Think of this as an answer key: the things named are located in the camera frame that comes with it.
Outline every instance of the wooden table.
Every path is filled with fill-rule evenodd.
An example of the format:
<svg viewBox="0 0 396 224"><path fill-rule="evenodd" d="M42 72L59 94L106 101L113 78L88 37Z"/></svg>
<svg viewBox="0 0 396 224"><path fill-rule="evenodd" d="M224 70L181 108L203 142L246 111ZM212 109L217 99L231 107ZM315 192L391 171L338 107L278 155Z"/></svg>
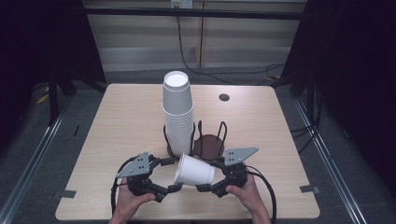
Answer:
<svg viewBox="0 0 396 224"><path fill-rule="evenodd" d="M230 100L221 101L222 93ZM66 187L77 193L72 199L61 199L58 219L110 219L110 189L122 163L144 151L169 157L163 138L162 94L163 85L112 84L107 88ZM278 218L318 217L314 194L300 190L309 182L272 88L192 85L191 94L194 122L203 121L204 134L217 134L225 121L226 148L259 148L246 164L259 169L272 185ZM167 187L173 184L176 169L177 163L159 166L150 178ZM217 169L214 183L222 178ZM256 182L271 215L268 190L260 179ZM219 199L189 186L168 194L162 203L144 204L134 216L136 220L246 218L250 218L249 212L233 195Z"/></svg>

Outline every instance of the brown coaster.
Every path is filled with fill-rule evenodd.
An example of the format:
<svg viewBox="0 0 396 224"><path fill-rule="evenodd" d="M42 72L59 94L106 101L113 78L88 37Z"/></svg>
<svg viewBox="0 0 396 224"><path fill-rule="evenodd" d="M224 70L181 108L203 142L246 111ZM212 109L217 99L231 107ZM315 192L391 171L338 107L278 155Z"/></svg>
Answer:
<svg viewBox="0 0 396 224"><path fill-rule="evenodd" d="M214 134L205 134L194 141L192 156L198 156L204 161L213 161L220 157L224 151L224 144Z"/></svg>

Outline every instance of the white foam cup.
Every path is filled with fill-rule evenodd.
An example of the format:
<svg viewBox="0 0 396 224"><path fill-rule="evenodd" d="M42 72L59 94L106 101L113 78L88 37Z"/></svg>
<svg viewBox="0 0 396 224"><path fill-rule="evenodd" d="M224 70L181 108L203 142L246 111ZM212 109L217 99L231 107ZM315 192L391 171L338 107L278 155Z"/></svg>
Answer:
<svg viewBox="0 0 396 224"><path fill-rule="evenodd" d="M192 108L189 77L179 71L166 74L163 79L163 110L170 115L183 115Z"/></svg>
<svg viewBox="0 0 396 224"><path fill-rule="evenodd" d="M215 168L206 162L182 154L178 162L175 183L189 186L212 184Z"/></svg>
<svg viewBox="0 0 396 224"><path fill-rule="evenodd" d="M182 124L182 125L172 125L169 123L165 123L165 127L166 127L166 132L167 133L175 133L175 134L188 134L191 135L192 130L193 130L193 123L186 123L186 124Z"/></svg>
<svg viewBox="0 0 396 224"><path fill-rule="evenodd" d="M173 120L173 119L165 118L164 121L166 126L170 128L193 126L193 116L191 116L191 118L182 119L182 120Z"/></svg>
<svg viewBox="0 0 396 224"><path fill-rule="evenodd" d="M163 107L163 115L166 119L170 119L170 120L182 120L182 119L190 119L193 114L194 114L194 105L192 104L190 110L182 115L173 115L173 114L169 114L168 112L166 112L165 108Z"/></svg>

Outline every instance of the black mount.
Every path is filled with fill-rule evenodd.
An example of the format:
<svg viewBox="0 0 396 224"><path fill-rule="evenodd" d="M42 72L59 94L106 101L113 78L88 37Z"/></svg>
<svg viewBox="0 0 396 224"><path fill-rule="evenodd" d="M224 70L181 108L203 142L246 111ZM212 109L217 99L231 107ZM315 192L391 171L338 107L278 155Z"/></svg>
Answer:
<svg viewBox="0 0 396 224"><path fill-rule="evenodd" d="M225 177L223 180L220 180L220 182L212 186L210 186L209 184L195 186L200 192L211 191L212 193L218 195L219 198L221 198L222 196L228 194L228 192L225 191L228 186L234 185L238 188L242 188L248 181L247 168L246 165L242 162L231 166L226 166L224 164L224 157L221 157L213 160L212 162L209 162L209 164L219 168L223 172Z"/></svg>
<svg viewBox="0 0 396 224"><path fill-rule="evenodd" d="M132 194L136 196L140 196L145 193L152 193L155 195L155 201L160 203L168 193L174 193L181 190L183 184L175 184L168 186L168 188L164 188L152 183L152 181L149 179L149 176L152 174L152 171L159 164L161 166L174 164L175 160L173 158L159 159L154 157L153 155L149 155L148 161L149 161L148 173L142 175L131 175L127 177L128 189L132 192Z"/></svg>

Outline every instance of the finger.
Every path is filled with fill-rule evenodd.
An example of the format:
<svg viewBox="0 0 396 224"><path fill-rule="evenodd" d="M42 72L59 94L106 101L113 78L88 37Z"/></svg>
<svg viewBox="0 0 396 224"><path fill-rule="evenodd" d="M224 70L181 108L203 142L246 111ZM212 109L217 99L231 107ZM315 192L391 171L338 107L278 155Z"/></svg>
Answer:
<svg viewBox="0 0 396 224"><path fill-rule="evenodd" d="M120 185L123 185L123 184L126 184L126 183L128 183L128 179L127 179L126 177L124 177L124 178L121 180Z"/></svg>
<svg viewBox="0 0 396 224"><path fill-rule="evenodd" d="M255 182L254 181L254 175L247 175L247 181Z"/></svg>
<svg viewBox="0 0 396 224"><path fill-rule="evenodd" d="M226 189L225 189L225 191L227 191L228 193L231 193L231 194L233 194L233 195L235 195L236 197L239 197L240 195L241 195L241 189L240 188L238 188L237 186L232 186L232 185L230 185L230 186L228 186Z"/></svg>
<svg viewBox="0 0 396 224"><path fill-rule="evenodd" d="M155 196L154 196L154 194L147 193L147 194L137 197L136 200L137 200L137 203L139 205L141 205L143 203L148 203L150 201L155 200Z"/></svg>

